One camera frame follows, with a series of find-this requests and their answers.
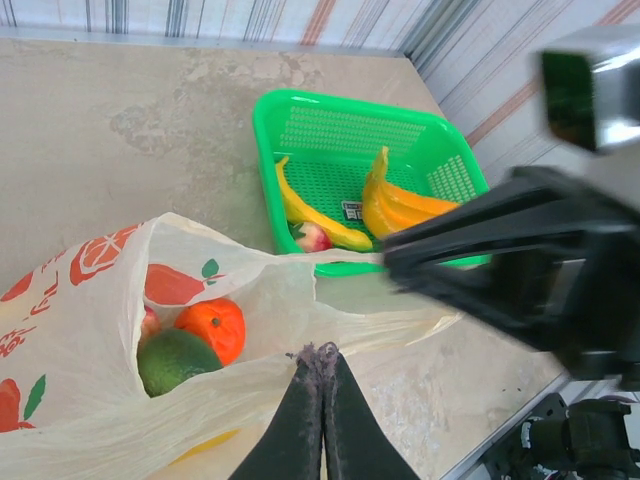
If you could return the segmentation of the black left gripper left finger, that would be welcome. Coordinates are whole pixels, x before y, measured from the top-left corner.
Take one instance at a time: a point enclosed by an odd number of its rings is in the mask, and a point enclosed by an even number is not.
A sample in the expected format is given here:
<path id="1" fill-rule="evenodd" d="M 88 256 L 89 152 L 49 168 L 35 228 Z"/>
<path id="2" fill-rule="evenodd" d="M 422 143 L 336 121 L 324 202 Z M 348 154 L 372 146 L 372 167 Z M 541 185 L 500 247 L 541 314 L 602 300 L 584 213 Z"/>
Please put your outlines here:
<path id="1" fill-rule="evenodd" d="M 266 431 L 233 479 L 318 479 L 322 456 L 323 379 L 309 344 L 294 356 L 295 373 Z"/>

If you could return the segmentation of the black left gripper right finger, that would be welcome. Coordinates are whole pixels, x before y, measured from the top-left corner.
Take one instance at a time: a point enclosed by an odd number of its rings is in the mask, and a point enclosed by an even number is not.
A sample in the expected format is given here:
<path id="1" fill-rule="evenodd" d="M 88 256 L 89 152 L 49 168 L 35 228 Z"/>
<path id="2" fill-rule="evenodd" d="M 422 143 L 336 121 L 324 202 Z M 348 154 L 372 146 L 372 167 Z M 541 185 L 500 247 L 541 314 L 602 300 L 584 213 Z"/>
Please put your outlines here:
<path id="1" fill-rule="evenodd" d="M 416 479 L 388 440 L 346 359 L 333 342 L 321 346 L 323 433 L 330 479 Z"/>

